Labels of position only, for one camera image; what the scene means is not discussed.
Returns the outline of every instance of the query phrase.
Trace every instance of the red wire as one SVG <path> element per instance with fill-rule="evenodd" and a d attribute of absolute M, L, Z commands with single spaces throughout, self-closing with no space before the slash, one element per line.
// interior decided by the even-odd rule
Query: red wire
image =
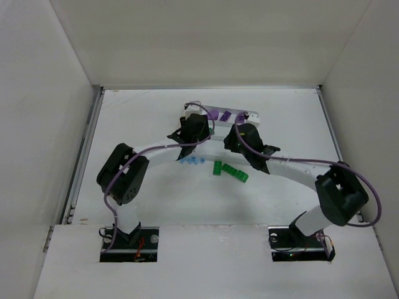
<path fill-rule="evenodd" d="M 138 249 L 137 249 L 137 252 L 136 252 L 136 255 L 135 255 L 135 258 L 134 258 L 134 260 L 136 260 L 137 259 L 137 257 L 138 257 L 138 255 L 140 254 L 140 250 L 143 248 L 143 246 L 144 246 L 144 238 L 141 238 L 139 241 L 138 241 Z"/>

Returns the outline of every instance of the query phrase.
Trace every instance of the green block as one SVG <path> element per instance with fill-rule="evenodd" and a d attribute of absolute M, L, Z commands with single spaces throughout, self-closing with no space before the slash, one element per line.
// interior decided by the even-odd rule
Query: green block
<path fill-rule="evenodd" d="M 223 164 L 222 170 L 226 171 L 228 174 L 232 176 L 236 176 L 238 174 L 238 170 L 235 169 L 234 167 L 230 166 L 229 164 Z"/>
<path fill-rule="evenodd" d="M 239 170 L 236 175 L 236 178 L 238 178 L 240 181 L 242 181 L 244 183 L 247 181 L 248 177 L 249 176 L 244 171 L 241 171 L 241 170 Z"/>
<path fill-rule="evenodd" d="M 215 161 L 213 163 L 213 175 L 220 176 L 222 174 L 222 161 Z"/>

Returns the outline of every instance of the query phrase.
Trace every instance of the white wall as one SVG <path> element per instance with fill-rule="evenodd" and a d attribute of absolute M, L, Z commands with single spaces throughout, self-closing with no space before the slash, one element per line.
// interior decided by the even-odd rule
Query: white wall
<path fill-rule="evenodd" d="M 92 83 L 322 84 L 370 0 L 51 0 Z"/>
<path fill-rule="evenodd" d="M 0 297 L 33 296 L 92 101 L 48 0 L 0 0 Z"/>
<path fill-rule="evenodd" d="M 373 0 L 325 81 L 328 113 L 352 167 L 381 195 L 376 225 L 399 290 L 399 1 Z M 373 199 L 367 207 L 375 215 Z"/>

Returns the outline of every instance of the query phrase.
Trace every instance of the white table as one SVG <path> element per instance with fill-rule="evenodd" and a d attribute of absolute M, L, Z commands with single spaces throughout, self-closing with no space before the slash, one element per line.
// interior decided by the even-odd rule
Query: white table
<path fill-rule="evenodd" d="M 95 182 L 102 165 L 118 143 L 162 140 L 192 100 L 255 110 L 264 143 L 293 157 L 338 160 L 314 89 L 106 91 L 73 225 L 55 228 L 36 299 L 396 298 L 371 228 L 328 228 L 332 264 L 272 262 L 265 224 L 289 224 L 318 203 L 316 194 L 248 167 L 239 167 L 246 184 L 216 177 L 212 162 L 146 173 L 136 210 L 143 225 L 160 226 L 157 263 L 98 263 L 97 231 L 112 223 Z"/>

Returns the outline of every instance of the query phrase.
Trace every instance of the robotic arm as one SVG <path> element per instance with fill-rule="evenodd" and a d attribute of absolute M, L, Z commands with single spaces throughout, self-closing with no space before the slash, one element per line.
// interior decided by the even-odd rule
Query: robotic arm
<path fill-rule="evenodd" d="M 97 183 L 105 192 L 110 181 L 132 156 L 141 152 L 143 148 L 165 147 L 165 149 L 150 151 L 139 156 L 116 180 L 110 190 L 110 196 L 114 199 L 113 206 L 118 213 L 118 233 L 123 235 L 127 241 L 133 238 L 133 232 L 139 223 L 135 217 L 132 201 L 140 190 L 147 169 L 166 161 L 176 161 L 188 156 L 195 146 L 179 147 L 178 144 L 204 140 L 209 136 L 206 115 L 192 113 L 188 118 L 180 118 L 180 123 L 180 129 L 155 145 L 133 149 L 124 143 L 119 144 L 97 177 Z M 269 156 L 288 158 L 280 154 L 279 148 L 264 145 L 257 128 L 252 123 L 247 122 L 239 125 L 238 130 L 240 136 L 252 149 Z M 367 193 L 355 175 L 340 167 L 294 163 L 260 157 L 239 142 L 234 125 L 223 143 L 224 149 L 243 155 L 254 169 L 266 174 L 291 179 L 317 193 L 319 206 L 299 215 L 287 227 L 269 228 L 271 247 L 278 252 L 281 252 L 278 248 L 303 248 L 308 246 L 309 243 L 314 242 L 316 233 L 332 224 L 344 226 L 368 201 Z"/>

